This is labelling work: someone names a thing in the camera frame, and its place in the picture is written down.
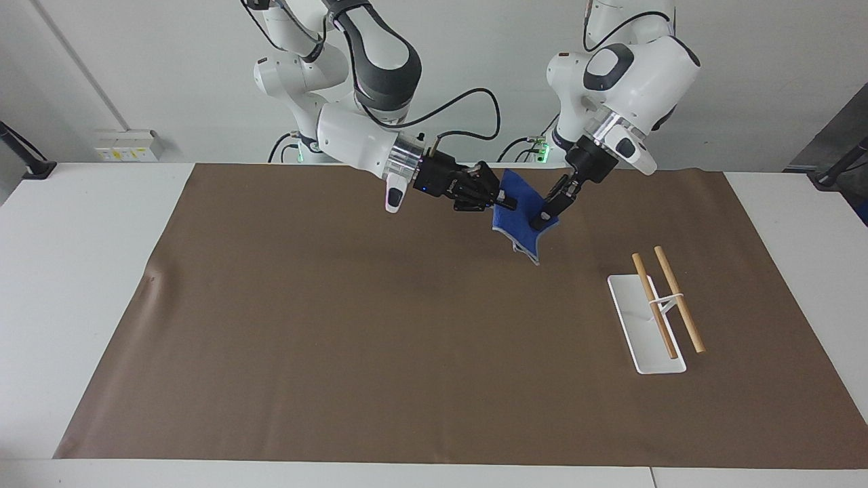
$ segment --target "wooden dowel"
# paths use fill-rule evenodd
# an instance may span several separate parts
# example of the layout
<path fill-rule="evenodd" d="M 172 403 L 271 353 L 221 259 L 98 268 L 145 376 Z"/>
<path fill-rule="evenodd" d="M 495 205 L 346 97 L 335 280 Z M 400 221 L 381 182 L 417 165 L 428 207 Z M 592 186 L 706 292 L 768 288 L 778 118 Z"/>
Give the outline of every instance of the wooden dowel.
<path fill-rule="evenodd" d="M 666 350 L 669 353 L 670 359 L 678 359 L 678 353 L 675 351 L 675 344 L 672 343 L 672 338 L 669 337 L 669 331 L 666 329 L 666 322 L 663 321 L 663 314 L 660 312 L 660 306 L 654 300 L 654 290 L 651 289 L 651 282 L 648 281 L 648 272 L 645 271 L 645 263 L 642 262 L 642 257 L 638 254 L 633 254 L 633 264 L 636 265 L 636 272 L 639 274 L 639 279 L 642 282 L 642 287 L 645 288 L 645 296 L 648 297 L 651 313 L 654 314 L 654 321 L 657 322 L 657 328 L 660 329 L 660 336 L 663 337 L 663 342 L 666 343 Z"/>
<path fill-rule="evenodd" d="M 681 287 L 678 286 L 678 280 L 675 279 L 675 273 L 673 273 L 672 267 L 669 266 L 669 259 L 667 259 L 666 253 L 663 252 L 663 248 L 657 246 L 654 248 L 654 252 L 657 253 L 657 260 L 663 268 L 663 274 L 666 275 L 666 281 L 669 282 L 672 294 L 681 293 Z M 687 333 L 690 334 L 690 340 L 694 343 L 694 349 L 696 349 L 697 353 L 704 353 L 706 351 L 705 343 L 702 342 L 700 332 L 696 329 L 694 317 L 690 314 L 690 309 L 687 308 L 687 301 L 684 300 L 683 296 L 677 296 L 675 299 L 678 302 L 678 309 L 681 311 L 681 318 L 684 319 L 684 326 L 687 327 Z"/>

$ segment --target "white wall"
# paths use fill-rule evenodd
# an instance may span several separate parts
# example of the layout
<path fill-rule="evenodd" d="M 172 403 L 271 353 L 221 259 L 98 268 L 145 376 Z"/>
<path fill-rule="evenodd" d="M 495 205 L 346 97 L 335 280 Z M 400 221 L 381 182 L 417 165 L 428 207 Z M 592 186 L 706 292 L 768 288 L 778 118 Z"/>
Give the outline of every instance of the white wall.
<path fill-rule="evenodd" d="M 236 0 L 31 1 L 48 12 L 123 121 L 154 129 L 168 143 L 169 161 L 263 161 L 277 136 L 294 129 L 291 114 L 253 84 L 253 63 L 271 48 Z M 18 3 L 4 3 L 0 13 Z M 374 4 L 423 59 L 411 116 L 467 88 L 499 94 L 503 135 L 495 142 L 445 142 L 459 160 L 490 160 L 506 142 L 539 132 L 556 112 L 545 67 L 557 51 L 578 49 L 584 0 Z M 703 70 L 675 116 L 648 140 L 664 168 L 781 170 L 868 81 L 865 0 L 678 4 L 679 36 Z M 28 43 L 45 43 L 43 34 Z M 0 44 L 9 36 L 27 33 L 2 29 Z M 0 63 L 5 72 L 7 60 Z M 55 71 L 41 57 L 28 63 L 33 76 Z M 42 96 L 54 95 L 44 90 Z M 78 99 L 92 102 L 93 92 L 82 92 Z M 104 107 L 94 116 L 70 105 L 54 108 L 77 134 L 111 122 Z M 480 96 L 420 129 L 485 131 L 490 111 Z M 0 116 L 8 114 L 28 127 L 45 119 L 2 101 Z M 78 148 L 69 154 L 82 157 Z"/>

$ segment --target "blue towel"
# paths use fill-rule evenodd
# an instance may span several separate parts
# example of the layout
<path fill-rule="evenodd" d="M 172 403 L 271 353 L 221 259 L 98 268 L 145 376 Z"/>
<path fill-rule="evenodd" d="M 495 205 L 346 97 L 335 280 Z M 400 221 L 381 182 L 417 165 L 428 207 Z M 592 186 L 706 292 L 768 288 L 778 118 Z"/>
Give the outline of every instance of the blue towel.
<path fill-rule="evenodd" d="M 500 189 L 518 200 L 516 210 L 494 207 L 494 220 L 491 229 L 502 233 L 512 241 L 512 250 L 525 253 L 537 266 L 540 265 L 539 240 L 546 231 L 556 226 L 557 217 L 552 219 L 543 230 L 534 230 L 530 221 L 539 215 L 545 200 L 515 171 L 503 172 Z"/>

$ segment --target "brown mat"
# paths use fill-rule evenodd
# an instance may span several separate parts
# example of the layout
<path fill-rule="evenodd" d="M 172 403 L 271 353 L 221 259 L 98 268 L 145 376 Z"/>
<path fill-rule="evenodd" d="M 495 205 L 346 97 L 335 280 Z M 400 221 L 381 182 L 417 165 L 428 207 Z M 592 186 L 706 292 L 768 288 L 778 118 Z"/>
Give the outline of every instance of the brown mat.
<path fill-rule="evenodd" d="M 544 190 L 559 173 L 528 172 Z M 349 168 L 197 166 L 58 458 L 868 468 L 868 427 L 721 174 L 617 171 L 513 254 Z M 653 246 L 709 352 L 634 370 Z"/>

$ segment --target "white table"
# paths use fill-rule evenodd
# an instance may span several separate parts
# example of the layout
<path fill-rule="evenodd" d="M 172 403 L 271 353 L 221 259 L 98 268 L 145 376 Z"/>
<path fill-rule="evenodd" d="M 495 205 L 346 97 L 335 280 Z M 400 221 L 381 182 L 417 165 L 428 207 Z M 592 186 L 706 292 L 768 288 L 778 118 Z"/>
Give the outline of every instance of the white table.
<path fill-rule="evenodd" d="M 0 207 L 0 486 L 868 486 L 868 471 L 50 460 L 190 164 L 66 164 Z M 868 229 L 800 175 L 727 175 L 868 419 Z"/>

